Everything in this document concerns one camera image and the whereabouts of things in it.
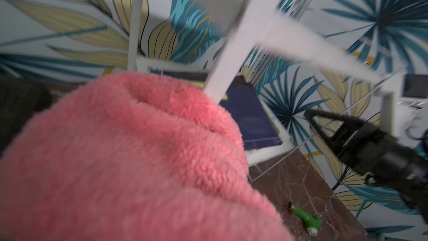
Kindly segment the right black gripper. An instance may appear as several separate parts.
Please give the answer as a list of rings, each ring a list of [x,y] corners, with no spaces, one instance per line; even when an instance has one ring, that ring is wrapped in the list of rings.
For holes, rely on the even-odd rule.
[[[354,117],[314,109],[304,116],[344,164],[367,175],[367,184],[397,191],[411,208],[428,206],[428,160],[415,150]],[[325,129],[332,124],[339,127],[329,136]]]

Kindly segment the white two-tier bookshelf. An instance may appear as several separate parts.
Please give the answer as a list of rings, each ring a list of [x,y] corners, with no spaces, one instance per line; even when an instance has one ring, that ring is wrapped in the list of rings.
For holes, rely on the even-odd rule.
[[[381,77],[336,47],[282,14],[280,0],[198,0],[226,35],[222,50],[209,71],[204,92],[216,103],[239,72],[252,48],[310,62],[317,67],[379,83]]]

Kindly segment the pink cloth with black trim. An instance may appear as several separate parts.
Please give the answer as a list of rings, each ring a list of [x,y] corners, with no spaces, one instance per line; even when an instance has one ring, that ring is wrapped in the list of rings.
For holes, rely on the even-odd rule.
[[[247,180],[238,125],[200,88],[122,72],[33,116],[1,159],[12,241],[291,241]]]

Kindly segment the dark blue book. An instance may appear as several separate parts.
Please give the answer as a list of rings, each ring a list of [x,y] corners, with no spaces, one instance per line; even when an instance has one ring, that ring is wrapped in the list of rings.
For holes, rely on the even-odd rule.
[[[234,78],[219,104],[203,91],[206,73],[152,70],[174,78],[170,109],[205,129],[241,142],[245,150],[282,145],[255,89],[243,77]]]

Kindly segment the green plastic tool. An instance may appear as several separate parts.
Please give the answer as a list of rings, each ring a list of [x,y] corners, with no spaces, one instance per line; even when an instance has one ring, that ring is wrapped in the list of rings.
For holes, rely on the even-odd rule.
[[[288,209],[304,223],[305,230],[310,236],[316,237],[321,228],[322,219],[317,215],[311,215],[303,210],[299,205],[289,202]]]

